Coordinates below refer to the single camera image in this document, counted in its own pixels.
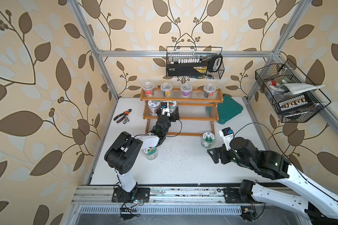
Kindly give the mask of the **flower label seed jar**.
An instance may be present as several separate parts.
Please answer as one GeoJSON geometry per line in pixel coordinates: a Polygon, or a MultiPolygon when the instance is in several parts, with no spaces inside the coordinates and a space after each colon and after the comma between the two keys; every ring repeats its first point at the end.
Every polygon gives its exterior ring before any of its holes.
{"type": "Polygon", "coordinates": [[[157,110],[161,107],[160,101],[149,100],[148,103],[149,114],[151,116],[157,116],[157,110]]]}

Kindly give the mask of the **tomato label seed jar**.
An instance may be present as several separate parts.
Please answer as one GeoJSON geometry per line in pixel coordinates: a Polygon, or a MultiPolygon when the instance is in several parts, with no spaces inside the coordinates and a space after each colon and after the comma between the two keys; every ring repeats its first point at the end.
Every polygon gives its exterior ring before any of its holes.
{"type": "Polygon", "coordinates": [[[168,108],[170,113],[174,113],[177,108],[177,102],[176,101],[168,101],[168,108]]]}

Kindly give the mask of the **wooden two-tier shelf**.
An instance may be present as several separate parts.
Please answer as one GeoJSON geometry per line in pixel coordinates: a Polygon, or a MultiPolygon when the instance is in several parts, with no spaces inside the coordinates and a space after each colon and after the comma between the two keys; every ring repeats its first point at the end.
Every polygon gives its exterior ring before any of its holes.
{"type": "Polygon", "coordinates": [[[179,88],[174,88],[169,97],[164,97],[160,88],[154,88],[153,95],[150,97],[142,90],[140,100],[145,102],[143,119],[147,120],[146,133],[153,128],[150,122],[157,120],[157,117],[150,113],[148,103],[150,100],[155,100],[160,102],[176,101],[181,121],[208,121],[211,125],[211,132],[215,134],[214,122],[219,121],[217,107],[219,103],[223,102],[223,93],[221,89],[217,89],[211,98],[205,98],[203,89],[193,89],[190,96],[185,98],[179,88]]]}

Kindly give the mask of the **clear seed jar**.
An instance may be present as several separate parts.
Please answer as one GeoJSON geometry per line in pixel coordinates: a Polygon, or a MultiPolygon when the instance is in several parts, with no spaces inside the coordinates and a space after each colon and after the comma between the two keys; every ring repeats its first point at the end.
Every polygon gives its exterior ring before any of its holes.
{"type": "Polygon", "coordinates": [[[215,87],[215,85],[209,83],[209,84],[206,84],[203,87],[203,90],[204,90],[204,97],[205,98],[212,98],[215,91],[216,91],[216,87],[215,87]]]}
{"type": "Polygon", "coordinates": [[[145,82],[142,86],[142,89],[144,91],[144,94],[147,96],[147,97],[151,97],[153,96],[154,94],[154,84],[152,82],[145,82]]]}
{"type": "Polygon", "coordinates": [[[182,97],[190,97],[192,86],[188,83],[183,83],[180,87],[182,97]]]}
{"type": "Polygon", "coordinates": [[[163,83],[161,86],[161,91],[162,91],[162,95],[164,97],[170,97],[171,96],[171,92],[172,92],[172,89],[173,89],[173,86],[172,84],[170,83],[163,83]]]}

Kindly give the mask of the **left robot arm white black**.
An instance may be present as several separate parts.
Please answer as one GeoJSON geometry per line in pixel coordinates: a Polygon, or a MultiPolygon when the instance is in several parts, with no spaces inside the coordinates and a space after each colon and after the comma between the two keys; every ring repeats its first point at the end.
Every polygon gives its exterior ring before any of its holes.
{"type": "Polygon", "coordinates": [[[156,124],[148,134],[132,136],[122,132],[104,155],[104,160],[115,170],[122,193],[136,195],[138,183],[131,171],[140,151],[154,149],[169,137],[172,122],[180,120],[179,110],[162,107],[156,124]]]}

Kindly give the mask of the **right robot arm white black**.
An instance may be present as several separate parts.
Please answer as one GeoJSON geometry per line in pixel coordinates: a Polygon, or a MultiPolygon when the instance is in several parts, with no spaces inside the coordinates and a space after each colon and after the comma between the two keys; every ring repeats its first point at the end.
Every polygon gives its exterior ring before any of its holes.
{"type": "Polygon", "coordinates": [[[338,225],[338,195],[301,173],[277,152],[260,151],[250,140],[236,137],[225,140],[222,147],[208,149],[207,153],[216,164],[235,163],[295,192],[289,195],[243,180],[235,192],[240,201],[275,205],[310,220],[313,225],[338,225]]]}

